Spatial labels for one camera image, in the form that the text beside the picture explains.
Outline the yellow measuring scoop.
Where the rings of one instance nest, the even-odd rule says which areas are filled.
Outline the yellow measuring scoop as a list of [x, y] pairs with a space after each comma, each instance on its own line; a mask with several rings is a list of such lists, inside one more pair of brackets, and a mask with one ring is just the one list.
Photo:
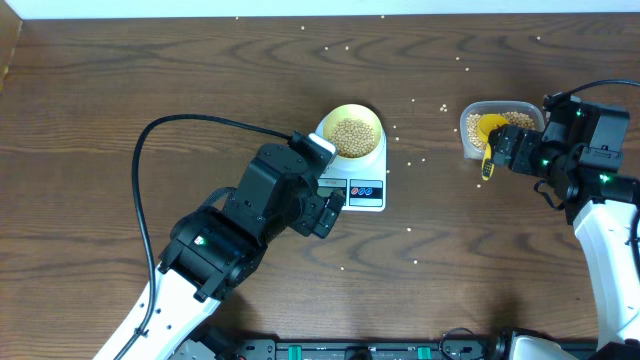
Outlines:
[[485, 151], [482, 159], [481, 176], [484, 181], [488, 181], [492, 175], [495, 165], [492, 160], [493, 152], [489, 144], [489, 137], [492, 131], [507, 125], [508, 120], [500, 114], [485, 114], [479, 119], [476, 128], [476, 135], [485, 144]]

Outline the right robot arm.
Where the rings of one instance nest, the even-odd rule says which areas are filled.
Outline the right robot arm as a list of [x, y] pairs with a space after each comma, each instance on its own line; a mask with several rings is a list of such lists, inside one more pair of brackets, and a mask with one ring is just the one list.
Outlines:
[[639, 181], [618, 170], [628, 111], [557, 94], [543, 131], [492, 127], [484, 169], [506, 166], [554, 191], [584, 253], [596, 304], [597, 359], [639, 356]]

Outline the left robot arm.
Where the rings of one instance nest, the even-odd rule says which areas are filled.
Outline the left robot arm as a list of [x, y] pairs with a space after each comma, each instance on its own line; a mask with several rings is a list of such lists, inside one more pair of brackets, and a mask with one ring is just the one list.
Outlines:
[[281, 232], [326, 238], [344, 204], [337, 192], [318, 193], [335, 153], [308, 139], [262, 146], [223, 208], [207, 202], [176, 223], [151, 284], [155, 303], [141, 299], [98, 358], [169, 358], [257, 270]]

